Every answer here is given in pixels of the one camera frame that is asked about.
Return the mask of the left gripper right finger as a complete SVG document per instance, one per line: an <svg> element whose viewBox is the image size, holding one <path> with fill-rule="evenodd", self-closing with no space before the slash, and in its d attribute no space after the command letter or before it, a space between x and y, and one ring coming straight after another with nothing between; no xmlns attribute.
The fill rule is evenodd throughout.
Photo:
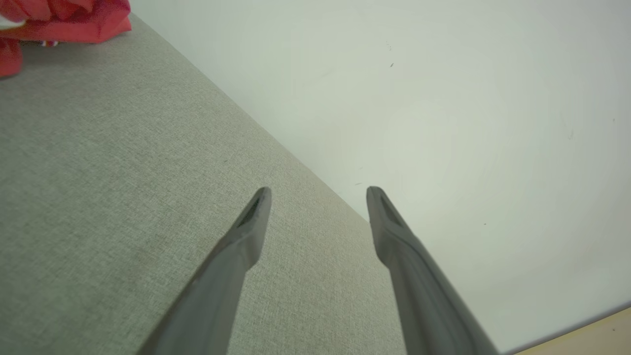
<svg viewBox="0 0 631 355"><path fill-rule="evenodd" d="M390 272L409 355L495 355L491 339L383 189L367 189L376 254Z"/></svg>

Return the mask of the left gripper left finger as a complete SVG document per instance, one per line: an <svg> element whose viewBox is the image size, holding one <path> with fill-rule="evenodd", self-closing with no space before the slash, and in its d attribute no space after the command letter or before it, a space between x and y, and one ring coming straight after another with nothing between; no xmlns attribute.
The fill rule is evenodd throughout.
<svg viewBox="0 0 631 355"><path fill-rule="evenodd" d="M140 355L225 355L246 272L261 257L271 212L271 190L258 189L199 265Z"/></svg>

